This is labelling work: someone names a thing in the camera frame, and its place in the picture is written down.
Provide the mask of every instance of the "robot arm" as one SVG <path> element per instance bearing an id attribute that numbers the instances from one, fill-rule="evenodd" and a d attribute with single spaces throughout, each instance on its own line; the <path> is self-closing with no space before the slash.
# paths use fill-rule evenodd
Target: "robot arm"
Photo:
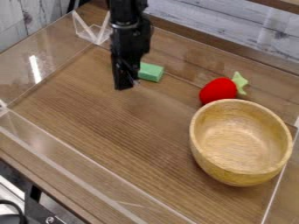
<path id="1" fill-rule="evenodd" d="M 115 88 L 131 88 L 138 80 L 141 60 L 150 52 L 153 24 L 145 15 L 147 0 L 107 0 L 111 11 L 111 60 Z"/>

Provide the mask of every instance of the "bowl rim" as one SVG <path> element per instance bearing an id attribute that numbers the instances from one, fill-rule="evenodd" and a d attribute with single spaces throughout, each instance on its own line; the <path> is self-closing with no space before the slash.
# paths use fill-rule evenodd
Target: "bowl rim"
<path id="1" fill-rule="evenodd" d="M 225 103 L 225 102 L 241 102 L 241 103 L 246 103 L 254 107 L 258 107 L 261 108 L 262 110 L 265 110 L 274 118 L 275 118 L 275 121 L 279 122 L 279 124 L 282 125 L 283 129 L 285 129 L 285 133 L 286 133 L 286 138 L 287 138 L 287 149 L 286 149 L 286 152 L 285 152 L 285 156 L 282 157 L 279 163 L 274 164 L 273 166 L 270 166 L 269 168 L 266 168 L 263 171 L 242 171 L 242 170 L 238 170 L 238 169 L 234 169 L 234 168 L 227 168 L 227 167 L 222 167 L 217 162 L 215 160 L 211 158 L 211 157 L 207 157 L 207 154 L 205 153 L 205 150 L 201 149 L 199 147 L 199 143 L 198 143 L 198 140 L 197 140 L 197 137 L 195 137 L 195 122 L 197 122 L 197 119 L 199 117 L 199 115 L 210 108 L 213 107 L 215 104 L 221 104 L 221 103 Z M 245 101 L 245 100 L 241 100 L 241 99 L 226 99 L 226 100 L 218 100 L 218 101 L 214 101 L 209 104 L 206 104 L 199 110 L 198 112 L 195 113 L 193 119 L 191 119 L 191 126 L 190 126 L 190 136 L 191 136 L 191 142 L 194 144 L 194 147 L 197 149 L 197 151 L 203 155 L 203 157 L 214 164 L 217 165 L 222 170 L 226 170 L 229 172 L 234 172 L 237 174 L 250 174 L 250 175 L 261 175 L 261 174 L 267 174 L 267 173 L 271 173 L 271 172 L 275 172 L 278 171 L 281 168 L 283 168 L 283 166 L 286 165 L 286 162 L 287 160 L 290 159 L 291 155 L 293 155 L 293 150 L 294 150 L 294 139 L 293 139 L 293 135 L 291 135 L 291 132 L 290 132 L 290 129 L 287 128 L 286 126 L 286 123 L 285 121 L 282 120 L 282 118 L 275 114 L 275 112 L 273 110 L 270 110 L 269 108 L 266 108 L 265 106 L 262 106 L 261 104 L 253 102 L 253 101 Z"/>

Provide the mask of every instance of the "wooden bowl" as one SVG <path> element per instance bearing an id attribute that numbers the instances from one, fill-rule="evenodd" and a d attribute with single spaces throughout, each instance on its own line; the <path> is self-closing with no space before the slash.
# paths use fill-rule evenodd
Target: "wooden bowl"
<path id="1" fill-rule="evenodd" d="M 254 186 L 283 169 L 293 136 L 278 115 L 251 101 L 222 100 L 191 120 L 191 151 L 202 169 L 231 186 Z"/>

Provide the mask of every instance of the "green block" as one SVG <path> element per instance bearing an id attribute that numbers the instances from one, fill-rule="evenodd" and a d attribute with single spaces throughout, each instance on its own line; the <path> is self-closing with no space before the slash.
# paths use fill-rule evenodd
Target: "green block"
<path id="1" fill-rule="evenodd" d="M 159 82 L 165 74 L 165 68 L 162 66 L 151 65 L 147 63 L 141 64 L 141 71 L 138 73 L 139 79 Z"/>

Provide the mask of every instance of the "toy strawberry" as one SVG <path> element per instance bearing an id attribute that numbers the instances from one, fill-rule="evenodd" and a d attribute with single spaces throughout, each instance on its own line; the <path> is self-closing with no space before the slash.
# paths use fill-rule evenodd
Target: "toy strawberry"
<path id="1" fill-rule="evenodd" d="M 242 77 L 239 72 L 235 72 L 233 80 L 222 77 L 211 81 L 201 91 L 201 101 L 203 104 L 210 102 L 235 99 L 238 94 L 246 95 L 247 92 L 243 87 L 249 84 L 249 81 Z"/>

